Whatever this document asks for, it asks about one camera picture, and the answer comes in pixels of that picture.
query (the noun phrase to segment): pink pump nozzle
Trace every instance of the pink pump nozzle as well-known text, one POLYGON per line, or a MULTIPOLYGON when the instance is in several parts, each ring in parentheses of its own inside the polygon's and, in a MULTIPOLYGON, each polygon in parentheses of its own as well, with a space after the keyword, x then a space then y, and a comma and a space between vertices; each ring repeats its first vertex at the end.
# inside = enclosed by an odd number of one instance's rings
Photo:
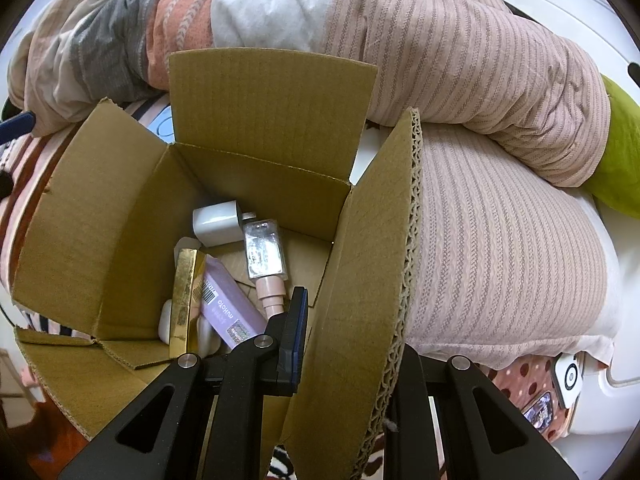
POLYGON ((265 276, 255 282, 258 298, 267 314, 267 318, 284 312, 284 297, 287 291, 280 276, 265 276))

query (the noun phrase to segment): green fabric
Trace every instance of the green fabric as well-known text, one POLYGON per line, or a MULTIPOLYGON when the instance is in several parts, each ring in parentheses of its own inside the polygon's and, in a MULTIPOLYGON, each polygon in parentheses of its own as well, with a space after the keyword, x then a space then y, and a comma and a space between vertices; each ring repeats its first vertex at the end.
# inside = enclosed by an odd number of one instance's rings
POLYGON ((602 79, 611 104, 609 137, 583 187, 610 208, 640 218, 640 107, 611 79, 602 79))

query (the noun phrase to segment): barcode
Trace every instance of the barcode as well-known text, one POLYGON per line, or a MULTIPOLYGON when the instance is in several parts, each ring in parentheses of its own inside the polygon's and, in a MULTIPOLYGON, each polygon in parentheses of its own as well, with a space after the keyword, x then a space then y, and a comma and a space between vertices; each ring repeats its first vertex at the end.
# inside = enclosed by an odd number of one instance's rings
POLYGON ((202 301, 204 301, 206 304, 209 304, 217 297, 217 290, 213 288, 213 286, 209 282, 206 282, 202 289, 202 301))
POLYGON ((193 283, 193 288, 191 289, 191 301, 195 303, 200 303, 202 299, 202 280, 198 280, 193 283))

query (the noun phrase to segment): blanket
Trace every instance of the blanket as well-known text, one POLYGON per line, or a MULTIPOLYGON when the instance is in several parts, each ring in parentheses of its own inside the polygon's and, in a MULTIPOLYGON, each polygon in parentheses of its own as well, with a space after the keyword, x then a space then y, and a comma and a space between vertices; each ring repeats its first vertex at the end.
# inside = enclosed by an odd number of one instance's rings
POLYGON ((489 135, 556 186, 580 186, 607 142, 594 62, 501 0, 56 0, 14 59, 11 100, 36 114, 34 135, 51 134, 101 97, 167 90, 168 56, 210 46, 375 64, 371 121, 393 126, 416 107, 489 135))

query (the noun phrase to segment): lavender product box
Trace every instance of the lavender product box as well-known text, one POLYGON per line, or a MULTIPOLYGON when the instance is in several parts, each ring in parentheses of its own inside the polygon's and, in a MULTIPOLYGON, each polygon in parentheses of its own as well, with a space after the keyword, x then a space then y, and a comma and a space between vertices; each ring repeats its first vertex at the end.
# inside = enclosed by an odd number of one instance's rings
POLYGON ((264 333, 267 321, 238 287, 219 259, 207 255, 202 314, 231 348, 264 333))

